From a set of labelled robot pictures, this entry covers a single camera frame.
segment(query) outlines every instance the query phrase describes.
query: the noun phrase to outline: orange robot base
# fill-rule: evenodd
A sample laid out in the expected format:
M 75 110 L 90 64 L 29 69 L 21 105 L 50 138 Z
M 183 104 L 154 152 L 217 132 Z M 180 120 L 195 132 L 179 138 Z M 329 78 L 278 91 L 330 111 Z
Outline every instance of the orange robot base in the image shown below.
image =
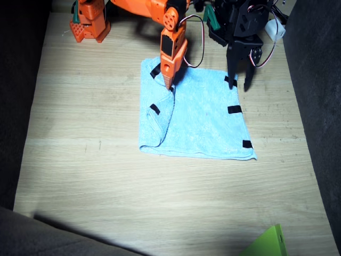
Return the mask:
M 110 31 L 110 22 L 104 17 L 104 0 L 77 0 L 79 23 L 70 21 L 70 29 L 77 42 L 84 38 L 95 38 L 102 43 Z
M 72 20 L 70 20 L 70 29 L 71 29 L 77 43 L 80 43 L 84 38 L 96 39 L 96 41 L 98 43 L 102 43 L 102 41 L 105 39 L 105 37 L 107 36 L 107 34 L 110 31 L 110 22 L 106 21 L 105 29 L 98 37 L 94 37 L 94 35 L 91 32 L 87 31 L 85 27 L 86 26 L 84 26 L 81 23 L 76 24 L 76 23 L 73 23 Z

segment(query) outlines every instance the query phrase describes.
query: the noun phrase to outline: green object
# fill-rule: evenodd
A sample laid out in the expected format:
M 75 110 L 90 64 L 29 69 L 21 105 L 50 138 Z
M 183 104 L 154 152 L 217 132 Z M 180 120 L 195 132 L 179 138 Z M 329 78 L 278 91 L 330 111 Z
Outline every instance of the green object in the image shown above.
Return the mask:
M 272 226 L 247 247 L 239 256 L 287 256 L 280 224 Z
M 80 20 L 78 17 L 78 1 L 76 0 L 76 4 L 75 4 L 75 12 L 74 12 L 74 17 L 72 19 L 72 22 L 74 24 L 80 24 Z
M 220 29 L 220 25 L 217 21 L 217 18 L 214 14 L 214 10 L 212 5 L 206 5 L 205 7 L 205 12 L 204 12 L 204 21 L 209 20 L 210 25 L 212 26 L 213 30 L 216 31 Z

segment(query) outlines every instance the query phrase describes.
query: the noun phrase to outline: light wood surface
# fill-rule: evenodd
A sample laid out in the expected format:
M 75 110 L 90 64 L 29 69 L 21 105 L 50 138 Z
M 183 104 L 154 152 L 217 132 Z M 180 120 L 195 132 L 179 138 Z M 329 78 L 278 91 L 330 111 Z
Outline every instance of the light wood surface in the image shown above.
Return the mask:
M 161 28 L 120 20 L 102 44 L 77 44 L 70 19 L 48 21 L 15 211 L 152 256 L 238 255 L 276 223 L 289 255 L 338 255 L 282 40 L 247 93 L 239 73 L 258 160 L 166 157 L 138 148 L 140 64 L 159 55 Z M 193 63 L 200 33 L 188 22 Z M 266 55 L 272 42 L 261 36 Z M 205 39 L 201 68 L 226 70 L 226 48 Z

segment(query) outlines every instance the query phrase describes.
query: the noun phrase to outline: microfiber towel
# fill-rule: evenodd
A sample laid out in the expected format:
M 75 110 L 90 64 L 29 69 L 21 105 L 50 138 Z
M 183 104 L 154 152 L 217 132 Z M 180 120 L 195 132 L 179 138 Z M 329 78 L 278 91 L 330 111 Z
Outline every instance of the microfiber towel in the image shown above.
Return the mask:
M 181 68 L 171 90 L 165 87 L 160 58 L 141 63 L 139 147 L 167 156 L 249 160 L 257 158 L 237 90 L 227 73 Z

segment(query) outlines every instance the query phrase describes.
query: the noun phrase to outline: white object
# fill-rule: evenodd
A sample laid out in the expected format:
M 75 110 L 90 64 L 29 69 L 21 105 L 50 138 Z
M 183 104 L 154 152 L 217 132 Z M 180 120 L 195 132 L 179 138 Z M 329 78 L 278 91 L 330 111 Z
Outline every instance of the white object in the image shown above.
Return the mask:
M 276 25 L 275 19 L 267 22 L 267 24 L 265 25 L 265 31 L 268 34 L 268 36 L 271 38 L 271 40 L 275 41 L 276 31 L 277 31 L 277 25 Z M 286 29 L 283 27 L 283 25 L 280 22 L 278 22 L 277 40 L 284 37 L 285 33 L 286 33 Z

